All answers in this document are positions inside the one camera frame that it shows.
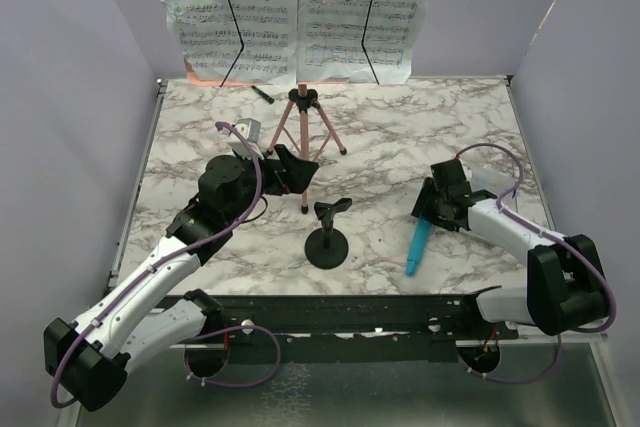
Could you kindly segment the teal toy microphone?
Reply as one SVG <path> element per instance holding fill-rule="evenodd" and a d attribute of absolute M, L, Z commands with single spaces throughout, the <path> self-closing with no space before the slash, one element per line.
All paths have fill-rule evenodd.
<path fill-rule="evenodd" d="M 431 224 L 423 218 L 418 219 L 407 255 L 405 268 L 407 276 L 414 276 L 420 267 L 430 233 Z"/>

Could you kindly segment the black microphone stand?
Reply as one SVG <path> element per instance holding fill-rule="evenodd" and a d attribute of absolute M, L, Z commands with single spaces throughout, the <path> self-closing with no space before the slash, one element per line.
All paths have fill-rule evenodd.
<path fill-rule="evenodd" d="M 334 216 L 347 211 L 351 206 L 351 198 L 341 198 L 335 203 L 314 204 L 314 212 L 321 227 L 307 237 L 304 245 L 305 256 L 314 267 L 331 270 L 346 260 L 349 253 L 348 240 L 334 227 Z"/>

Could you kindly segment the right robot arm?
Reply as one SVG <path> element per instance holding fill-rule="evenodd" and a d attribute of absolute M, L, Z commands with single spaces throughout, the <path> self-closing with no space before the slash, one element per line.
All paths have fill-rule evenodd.
<path fill-rule="evenodd" d="M 459 314 L 461 330 L 481 338 L 495 323 L 532 325 L 547 335 L 577 330 L 612 313 L 594 242 L 564 236 L 517 214 L 485 190 L 474 191 L 459 159 L 431 166 L 411 215 L 497 246 L 526 270 L 523 287 L 492 287 Z"/>

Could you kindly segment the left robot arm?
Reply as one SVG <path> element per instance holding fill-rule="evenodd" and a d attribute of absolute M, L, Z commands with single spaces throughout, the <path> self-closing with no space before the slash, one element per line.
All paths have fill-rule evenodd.
<path fill-rule="evenodd" d="M 264 195 L 301 194 L 319 165 L 276 146 L 274 159 L 252 152 L 211 159 L 196 195 L 173 219 L 139 267 L 73 321 L 54 319 L 44 330 L 45 369 L 51 392 L 64 388 L 96 411 L 122 389 L 133 367 L 173 343 L 194 336 L 206 342 L 220 332 L 217 305 L 201 291 L 153 320 L 149 312 L 183 279 L 203 266 Z"/>

